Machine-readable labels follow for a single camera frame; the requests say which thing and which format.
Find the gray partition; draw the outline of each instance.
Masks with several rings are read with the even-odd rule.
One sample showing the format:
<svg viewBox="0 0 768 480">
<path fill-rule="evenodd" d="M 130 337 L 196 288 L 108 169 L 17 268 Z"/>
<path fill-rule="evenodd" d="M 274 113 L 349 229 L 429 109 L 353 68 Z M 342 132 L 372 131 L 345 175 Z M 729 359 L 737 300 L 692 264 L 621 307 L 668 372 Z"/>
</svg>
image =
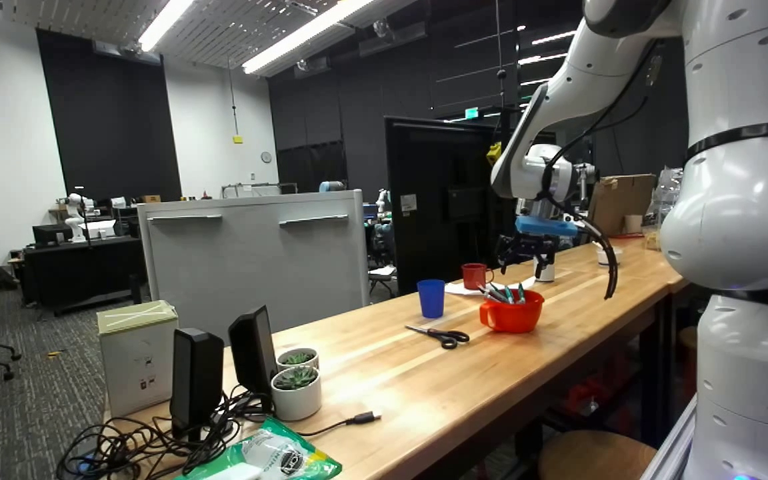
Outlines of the gray partition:
<svg viewBox="0 0 768 480">
<path fill-rule="evenodd" d="M 226 337 L 258 304 L 284 331 L 366 304 L 361 191 L 140 205 L 152 299 Z"/>
</svg>

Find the fluorescent light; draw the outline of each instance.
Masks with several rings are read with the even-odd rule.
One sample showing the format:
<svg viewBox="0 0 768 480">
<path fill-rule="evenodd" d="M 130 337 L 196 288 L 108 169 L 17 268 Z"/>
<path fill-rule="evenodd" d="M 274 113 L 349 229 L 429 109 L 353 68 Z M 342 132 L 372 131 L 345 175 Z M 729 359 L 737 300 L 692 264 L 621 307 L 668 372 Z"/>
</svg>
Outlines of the fluorescent light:
<svg viewBox="0 0 768 480">
<path fill-rule="evenodd" d="M 558 59 L 566 59 L 569 53 L 556 53 L 556 56 L 526 56 L 517 61 L 521 63 L 542 63 L 542 61 L 558 61 Z"/>
<path fill-rule="evenodd" d="M 521 83 L 521 84 L 542 84 L 542 83 L 548 83 L 550 76 L 536 76 L 536 79 L 526 79 L 526 83 Z"/>
<path fill-rule="evenodd" d="M 188 13 L 192 0 L 172 0 L 165 8 L 156 15 L 156 20 L 144 28 L 140 36 L 141 49 L 152 49 L 165 32 L 178 20 L 182 13 Z"/>
<path fill-rule="evenodd" d="M 302 28 L 285 35 L 280 41 L 269 45 L 266 49 L 256 53 L 244 63 L 246 73 L 258 71 L 262 65 L 277 61 L 280 56 L 297 49 L 298 45 L 309 41 L 321 32 L 330 28 L 333 24 L 345 20 L 354 9 L 366 8 L 374 0 L 338 0 L 333 8 L 321 13 L 317 19 L 306 20 Z"/>
<path fill-rule="evenodd" d="M 536 36 L 534 45 L 558 41 L 558 40 L 566 40 L 566 36 L 574 36 L 574 35 L 577 35 L 577 28 L 560 32 L 560 35 L 550 35 L 550 36 Z"/>
</svg>

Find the scissors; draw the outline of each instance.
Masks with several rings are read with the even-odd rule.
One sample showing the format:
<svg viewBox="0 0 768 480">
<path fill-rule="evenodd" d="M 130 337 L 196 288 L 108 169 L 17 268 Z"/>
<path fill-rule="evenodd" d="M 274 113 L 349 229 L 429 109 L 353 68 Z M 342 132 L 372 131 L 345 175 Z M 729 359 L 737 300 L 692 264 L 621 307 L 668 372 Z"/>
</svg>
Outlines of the scissors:
<svg viewBox="0 0 768 480">
<path fill-rule="evenodd" d="M 465 331 L 434 331 L 434 328 L 418 328 L 418 324 L 406 324 L 406 328 L 438 337 L 442 348 L 456 348 L 461 340 L 465 343 L 470 340 Z"/>
</svg>

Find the desk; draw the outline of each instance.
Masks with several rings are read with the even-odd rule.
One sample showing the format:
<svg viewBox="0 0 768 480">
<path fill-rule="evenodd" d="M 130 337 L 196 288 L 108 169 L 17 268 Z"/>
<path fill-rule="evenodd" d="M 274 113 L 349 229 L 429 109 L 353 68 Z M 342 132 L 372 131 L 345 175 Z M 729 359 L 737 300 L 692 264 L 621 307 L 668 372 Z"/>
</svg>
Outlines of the desk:
<svg viewBox="0 0 768 480">
<path fill-rule="evenodd" d="M 144 253 L 140 237 L 66 241 L 24 251 L 24 300 L 65 309 L 94 296 L 126 289 L 140 300 Z"/>
<path fill-rule="evenodd" d="M 274 333 L 277 348 L 306 343 L 322 359 L 322 411 L 294 427 L 317 429 L 382 408 L 382 420 L 336 429 L 316 444 L 345 464 L 345 476 L 446 472 L 446 457 L 476 453 L 477 444 L 490 444 L 486 436 L 502 436 L 540 416 L 569 385 L 562 377 L 577 380 L 574 372 L 594 355 L 618 352 L 621 340 L 652 328 L 658 337 L 668 328 L 657 321 L 665 315 L 661 300 L 682 288 L 682 277 L 661 253 L 641 241 L 618 244 L 621 281 L 609 300 L 609 273 L 598 267 L 594 247 L 560 253 L 556 281 L 536 285 L 548 300 L 540 328 L 526 335 L 490 333 L 477 319 L 480 299 L 446 296 L 446 316 L 438 324 L 472 335 L 470 347 L 446 352 L 404 328 L 424 321 L 417 293 Z M 528 273 L 530 264 L 517 264 L 502 280 Z M 229 355 L 224 371 L 224 384 L 233 385 Z M 661 412 L 665 404 L 645 393 L 645 408 Z"/>
</svg>

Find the blue cup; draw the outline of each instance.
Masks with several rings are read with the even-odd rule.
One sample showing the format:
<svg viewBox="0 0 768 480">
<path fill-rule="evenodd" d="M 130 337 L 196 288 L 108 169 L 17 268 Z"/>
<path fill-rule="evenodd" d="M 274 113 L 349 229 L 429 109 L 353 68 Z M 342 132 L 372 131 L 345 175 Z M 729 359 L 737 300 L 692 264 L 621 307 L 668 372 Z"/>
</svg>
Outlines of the blue cup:
<svg viewBox="0 0 768 480">
<path fill-rule="evenodd" d="M 442 280 L 429 277 L 429 280 L 418 280 L 417 289 L 418 289 L 418 307 L 424 316 L 442 316 Z"/>
</svg>

